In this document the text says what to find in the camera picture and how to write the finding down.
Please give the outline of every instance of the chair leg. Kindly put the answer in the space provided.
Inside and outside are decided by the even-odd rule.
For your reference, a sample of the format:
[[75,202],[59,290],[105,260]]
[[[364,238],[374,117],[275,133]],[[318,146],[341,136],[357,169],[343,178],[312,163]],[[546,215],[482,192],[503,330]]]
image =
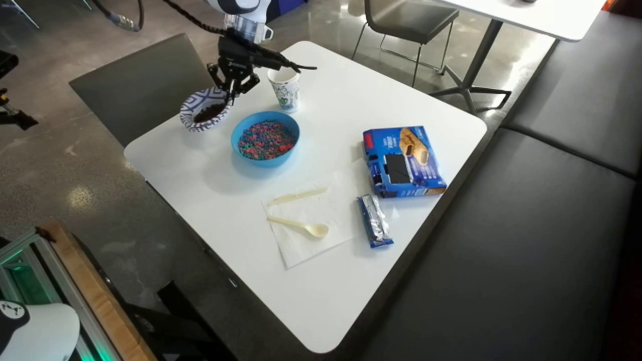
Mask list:
[[40,24],[36,19],[32,19],[32,16],[29,11],[24,11],[24,8],[17,0],[10,0],[10,6],[17,8],[35,28],[40,30]]
[[414,82],[412,82],[412,87],[415,87],[415,81],[418,81],[418,68],[420,68],[420,59],[421,59],[421,43],[420,43],[420,48],[418,48],[418,59],[415,59],[415,72],[414,72]]
[[446,37],[446,46],[444,46],[444,55],[441,55],[441,63],[440,63],[440,68],[438,68],[438,75],[444,77],[446,72],[446,51],[448,51],[448,46],[450,46],[450,35],[453,34],[453,24],[455,21],[450,21],[450,28],[448,28],[448,37]]
[[94,10],[94,6],[90,4],[90,0],[83,0],[87,10]]
[[386,34],[381,35],[379,49],[384,49],[384,40],[386,40]]
[[357,48],[360,48],[360,42],[361,42],[364,30],[365,30],[365,24],[361,26],[361,31],[360,31],[360,37],[357,37],[357,43],[356,43],[356,49],[354,49],[354,56],[351,56],[351,59],[356,59],[356,55],[357,55]]

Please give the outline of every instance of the gray floor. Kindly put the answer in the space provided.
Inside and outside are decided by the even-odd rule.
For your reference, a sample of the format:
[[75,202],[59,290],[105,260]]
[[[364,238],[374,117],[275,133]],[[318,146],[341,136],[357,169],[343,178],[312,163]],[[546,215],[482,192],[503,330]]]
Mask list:
[[[0,234],[13,238],[29,227],[59,219],[89,244],[129,302],[160,308],[154,290],[169,279],[177,279],[242,358],[271,358],[270,337],[261,335],[261,326],[258,330],[258,326],[236,322],[232,308],[247,307],[246,318],[271,318],[271,315],[249,305],[252,295],[244,288],[237,290],[237,298],[218,297],[232,288],[220,266],[203,256],[196,241],[184,241],[186,232],[177,225],[174,215],[126,166],[122,149],[69,87],[69,81],[177,31],[186,31],[203,61],[211,63],[216,55],[216,37],[160,0],[146,1],[146,24],[137,34],[115,28],[96,10],[90,11],[83,0],[23,0],[21,4],[43,30],[35,30],[17,11],[0,11],[0,48],[21,56],[21,67],[5,77],[0,87],[10,89],[13,105],[40,124],[26,133],[0,127]],[[134,13],[134,1],[106,4]],[[199,0],[181,4],[204,21],[220,21],[220,16]],[[278,35],[270,48],[284,49],[297,40],[315,40],[336,51],[351,55],[361,24],[361,0],[310,0],[271,24]],[[482,16],[457,17],[446,59],[457,75],[468,70],[486,24],[487,17]],[[547,35],[503,26],[478,82],[514,90],[517,99],[550,43]],[[409,82],[414,65],[379,51],[378,46],[379,35],[368,31],[357,61],[400,82]],[[386,40],[386,46],[415,51],[412,43],[393,37]],[[423,49],[423,61],[438,63],[441,46],[444,35]],[[428,68],[420,70],[420,90],[431,93],[450,84],[451,81]],[[505,111],[482,117],[493,129],[503,114]],[[304,355],[297,343],[284,337],[281,343]]]

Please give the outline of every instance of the cereal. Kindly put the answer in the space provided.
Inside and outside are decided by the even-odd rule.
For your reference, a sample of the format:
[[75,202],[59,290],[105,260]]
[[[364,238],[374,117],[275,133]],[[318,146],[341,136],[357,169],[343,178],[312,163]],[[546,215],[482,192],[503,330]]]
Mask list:
[[295,135],[285,124],[273,120],[249,127],[239,141],[242,154],[256,161],[278,159],[294,146]]

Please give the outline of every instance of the table leg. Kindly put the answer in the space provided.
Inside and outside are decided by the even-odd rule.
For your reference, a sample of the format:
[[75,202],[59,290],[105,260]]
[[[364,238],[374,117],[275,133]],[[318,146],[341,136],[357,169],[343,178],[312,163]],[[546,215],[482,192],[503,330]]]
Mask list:
[[[490,48],[493,46],[499,30],[501,30],[501,24],[499,19],[492,19],[486,28],[486,34],[482,37],[482,43],[475,51],[475,59],[473,63],[470,65],[463,81],[451,72],[450,68],[446,68],[446,72],[455,81],[455,87],[453,89],[446,89],[446,90],[440,90],[440,93],[434,93],[431,97],[446,97],[446,94],[461,94],[463,100],[465,100],[465,106],[470,113],[479,113],[479,111],[495,111],[495,108],[501,108],[505,105],[505,100],[509,99],[509,90],[501,90],[501,89],[483,89],[483,87],[473,87],[475,78],[478,78],[478,72],[482,70],[482,65],[490,51]],[[471,103],[471,93],[482,93],[482,94],[501,94],[501,103],[498,106],[483,106],[483,108],[473,108],[473,103]]]

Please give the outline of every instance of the clear cup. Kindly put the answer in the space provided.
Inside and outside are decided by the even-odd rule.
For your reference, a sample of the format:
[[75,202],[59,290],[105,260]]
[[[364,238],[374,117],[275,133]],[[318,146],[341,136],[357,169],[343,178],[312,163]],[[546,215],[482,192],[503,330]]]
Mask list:
[[267,78],[273,84],[279,106],[295,111],[300,106],[300,72],[284,67],[281,70],[267,70]]

